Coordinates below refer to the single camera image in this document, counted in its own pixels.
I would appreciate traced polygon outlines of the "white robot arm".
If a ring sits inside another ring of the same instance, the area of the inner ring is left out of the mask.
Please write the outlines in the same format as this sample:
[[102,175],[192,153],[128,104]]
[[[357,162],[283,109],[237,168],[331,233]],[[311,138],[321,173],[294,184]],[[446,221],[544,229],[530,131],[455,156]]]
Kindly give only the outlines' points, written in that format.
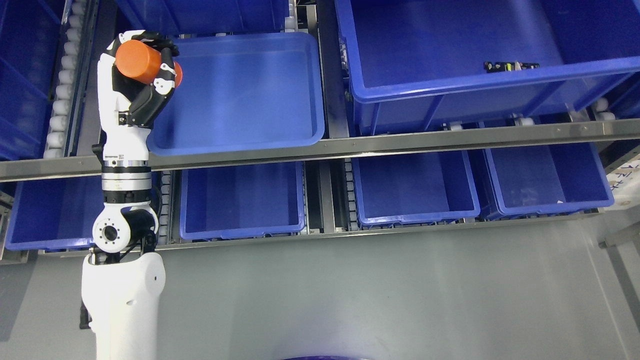
[[147,161],[102,164],[103,210],[82,261],[81,296],[98,360],[155,360],[159,300],[166,283],[155,251],[159,221],[151,207]]

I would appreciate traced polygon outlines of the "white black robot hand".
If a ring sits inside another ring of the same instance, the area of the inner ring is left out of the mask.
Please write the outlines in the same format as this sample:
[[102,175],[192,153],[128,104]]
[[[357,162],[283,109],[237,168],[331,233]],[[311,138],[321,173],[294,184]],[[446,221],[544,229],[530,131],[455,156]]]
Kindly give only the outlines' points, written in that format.
[[[161,52],[157,77],[151,84],[128,79],[115,66],[120,45],[138,40]],[[100,127],[105,141],[95,153],[105,167],[145,167],[149,161],[147,138],[154,121],[178,88],[182,73],[176,62],[173,39],[151,30],[126,30],[117,34],[97,63]]]

